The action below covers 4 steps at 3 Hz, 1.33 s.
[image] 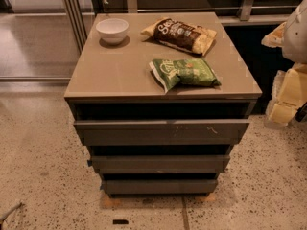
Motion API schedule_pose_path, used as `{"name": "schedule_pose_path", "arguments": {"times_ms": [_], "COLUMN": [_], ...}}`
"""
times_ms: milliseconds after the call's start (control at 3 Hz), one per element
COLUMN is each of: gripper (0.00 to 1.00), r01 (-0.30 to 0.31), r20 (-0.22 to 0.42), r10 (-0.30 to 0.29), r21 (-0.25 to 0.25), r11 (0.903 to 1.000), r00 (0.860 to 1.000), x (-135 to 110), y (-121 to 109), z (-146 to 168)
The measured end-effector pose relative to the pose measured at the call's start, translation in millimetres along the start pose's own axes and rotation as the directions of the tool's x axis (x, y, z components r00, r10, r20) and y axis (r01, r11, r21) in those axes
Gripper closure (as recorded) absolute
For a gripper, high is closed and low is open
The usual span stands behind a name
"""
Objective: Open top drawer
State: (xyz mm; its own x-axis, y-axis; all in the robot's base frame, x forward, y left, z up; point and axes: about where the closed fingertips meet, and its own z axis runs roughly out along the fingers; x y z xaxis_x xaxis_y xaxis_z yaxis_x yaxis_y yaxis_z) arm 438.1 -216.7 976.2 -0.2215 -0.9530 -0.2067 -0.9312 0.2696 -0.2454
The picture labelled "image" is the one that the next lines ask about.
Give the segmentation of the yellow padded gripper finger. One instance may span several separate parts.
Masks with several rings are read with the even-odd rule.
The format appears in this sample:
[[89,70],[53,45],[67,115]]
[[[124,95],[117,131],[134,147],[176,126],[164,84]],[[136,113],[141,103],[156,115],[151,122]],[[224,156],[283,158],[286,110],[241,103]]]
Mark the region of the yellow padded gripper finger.
[[286,23],[283,22],[269,34],[265,35],[261,41],[261,44],[271,48],[282,47],[285,25]]
[[268,120],[281,125],[288,124],[298,109],[291,104],[290,70],[278,71],[272,86],[272,99],[267,106]]

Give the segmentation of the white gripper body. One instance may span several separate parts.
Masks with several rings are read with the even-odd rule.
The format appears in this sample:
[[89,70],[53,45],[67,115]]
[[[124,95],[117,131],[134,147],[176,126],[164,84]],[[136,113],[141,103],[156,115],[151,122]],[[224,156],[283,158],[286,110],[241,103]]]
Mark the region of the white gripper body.
[[291,104],[299,109],[307,102],[307,65],[295,63],[290,69]]

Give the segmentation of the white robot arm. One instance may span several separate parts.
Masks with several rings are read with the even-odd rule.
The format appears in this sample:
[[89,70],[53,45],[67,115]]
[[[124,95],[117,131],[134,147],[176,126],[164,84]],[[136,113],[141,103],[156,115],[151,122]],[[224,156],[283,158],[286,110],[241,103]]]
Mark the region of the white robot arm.
[[282,56],[294,63],[286,72],[278,70],[272,84],[272,99],[266,115],[270,123],[286,126],[307,103],[307,0],[261,41],[280,47]]

